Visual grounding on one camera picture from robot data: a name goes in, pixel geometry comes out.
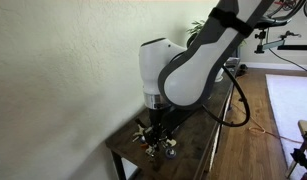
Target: dark wooden table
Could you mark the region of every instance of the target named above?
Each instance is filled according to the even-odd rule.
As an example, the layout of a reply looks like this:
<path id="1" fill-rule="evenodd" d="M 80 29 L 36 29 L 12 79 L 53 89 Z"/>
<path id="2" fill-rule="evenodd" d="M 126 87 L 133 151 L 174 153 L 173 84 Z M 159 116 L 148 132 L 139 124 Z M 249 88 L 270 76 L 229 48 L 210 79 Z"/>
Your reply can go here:
<path id="1" fill-rule="evenodd" d="M 221 82 L 215 83 L 212 96 L 206 104 L 211 112 L 220 118 L 224 114 L 226 102 L 233 89 L 233 84 L 225 73 L 223 77 Z M 157 180 L 201 179 L 203 173 L 206 173 L 205 169 L 211 157 L 219 123 L 209 117 L 203 109 L 197 110 L 173 134 L 173 138 L 177 141 L 174 148 L 176 157 L 167 159 L 164 149 L 161 148 L 161 151 L 156 153 L 155 161 L 150 162 L 150 157 L 140 147 L 140 142 L 132 142 L 133 133 L 138 131 L 134 121 L 136 118 L 149 124 L 148 110 L 136 115 L 106 140 L 120 179 L 126 179 L 121 162 L 122 157 L 135 164 L 145 176 Z"/>

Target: baseboard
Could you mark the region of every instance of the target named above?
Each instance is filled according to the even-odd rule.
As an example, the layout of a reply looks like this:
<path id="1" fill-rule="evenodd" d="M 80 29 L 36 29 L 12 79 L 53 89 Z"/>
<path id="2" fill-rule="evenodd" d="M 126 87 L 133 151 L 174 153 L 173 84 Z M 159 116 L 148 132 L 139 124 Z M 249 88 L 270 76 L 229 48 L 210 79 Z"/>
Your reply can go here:
<path id="1" fill-rule="evenodd" d="M 240 64 L 245 64 L 249 68 L 302 70 L 301 68 L 293 64 L 254 63 L 254 62 L 241 62 Z"/>

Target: white rug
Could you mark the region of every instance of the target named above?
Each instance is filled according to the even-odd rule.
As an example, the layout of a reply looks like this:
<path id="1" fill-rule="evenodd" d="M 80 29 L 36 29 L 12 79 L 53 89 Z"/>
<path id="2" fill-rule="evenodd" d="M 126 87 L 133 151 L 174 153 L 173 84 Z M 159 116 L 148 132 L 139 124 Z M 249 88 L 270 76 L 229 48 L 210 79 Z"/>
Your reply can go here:
<path id="1" fill-rule="evenodd" d="M 307 77 L 266 75 L 269 97 L 280 136 L 303 141 L 297 122 L 307 120 Z M 287 165 L 293 161 L 290 153 L 301 145 L 281 139 Z M 292 180 L 301 179 L 305 168 L 297 165 Z"/>

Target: wooden floor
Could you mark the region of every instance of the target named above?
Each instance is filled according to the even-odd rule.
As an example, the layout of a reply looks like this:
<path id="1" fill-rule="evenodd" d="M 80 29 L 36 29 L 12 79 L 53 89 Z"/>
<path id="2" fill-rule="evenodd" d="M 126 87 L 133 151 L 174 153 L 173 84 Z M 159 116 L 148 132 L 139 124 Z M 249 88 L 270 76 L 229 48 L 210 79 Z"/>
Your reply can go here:
<path id="1" fill-rule="evenodd" d="M 252 117 L 267 131 L 278 134 L 270 106 L 265 74 L 307 76 L 302 71 L 249 69 L 238 81 L 248 99 Z M 234 93 L 232 103 L 243 109 Z M 227 121 L 244 118 L 233 106 Z M 256 127 L 252 120 L 240 128 L 224 127 L 219 150 L 208 180 L 281 180 L 287 169 L 281 142 L 267 134 L 248 130 Z"/>

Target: white wall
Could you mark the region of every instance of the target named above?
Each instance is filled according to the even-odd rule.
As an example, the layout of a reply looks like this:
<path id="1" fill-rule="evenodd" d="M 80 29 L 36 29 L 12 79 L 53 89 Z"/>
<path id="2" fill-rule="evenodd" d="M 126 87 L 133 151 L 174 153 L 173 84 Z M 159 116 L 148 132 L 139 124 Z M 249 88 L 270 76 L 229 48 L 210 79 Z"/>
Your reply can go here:
<path id="1" fill-rule="evenodd" d="M 0 179 L 116 179 L 104 140 L 143 108 L 138 50 L 217 1 L 0 0 Z"/>
<path id="2" fill-rule="evenodd" d="M 279 40 L 278 37 L 285 34 L 287 30 L 290 30 L 296 34 L 301 34 L 302 37 L 288 37 L 285 44 L 307 44 L 307 18 L 305 17 L 303 10 L 300 10 L 295 16 L 293 16 L 292 21 L 288 25 L 270 28 L 269 41 Z M 255 30 L 253 34 L 246 39 L 247 44 L 242 46 L 242 63 L 270 63 L 275 68 L 278 68 L 276 64 L 282 64 L 281 67 L 283 68 L 294 67 L 294 65 L 289 65 L 287 62 L 275 57 L 269 50 L 266 50 L 264 54 L 255 54 L 254 51 L 256 50 L 256 47 L 260 41 L 259 39 L 255 39 L 254 35 L 258 34 L 259 32 L 259 30 Z M 276 48 L 273 48 L 272 50 L 286 59 L 292 60 L 301 65 L 307 65 L 307 51 L 281 51 L 277 50 Z"/>

